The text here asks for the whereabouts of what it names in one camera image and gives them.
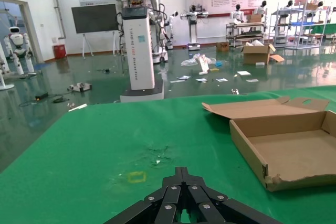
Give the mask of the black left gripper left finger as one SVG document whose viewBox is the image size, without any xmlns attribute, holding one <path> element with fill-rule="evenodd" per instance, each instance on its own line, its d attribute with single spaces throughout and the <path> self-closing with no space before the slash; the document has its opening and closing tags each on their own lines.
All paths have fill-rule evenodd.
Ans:
<svg viewBox="0 0 336 224">
<path fill-rule="evenodd" d="M 162 187 L 126 208 L 106 223 L 178 223 L 181 219 L 183 169 L 163 178 Z"/>
</svg>

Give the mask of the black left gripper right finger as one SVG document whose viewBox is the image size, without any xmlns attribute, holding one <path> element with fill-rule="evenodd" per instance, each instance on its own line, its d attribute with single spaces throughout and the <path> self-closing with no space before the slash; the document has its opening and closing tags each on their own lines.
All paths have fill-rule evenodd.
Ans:
<svg viewBox="0 0 336 224">
<path fill-rule="evenodd" d="M 202 177 L 189 174 L 186 167 L 183 168 L 183 206 L 194 223 L 280 223 L 209 188 Z"/>
</svg>

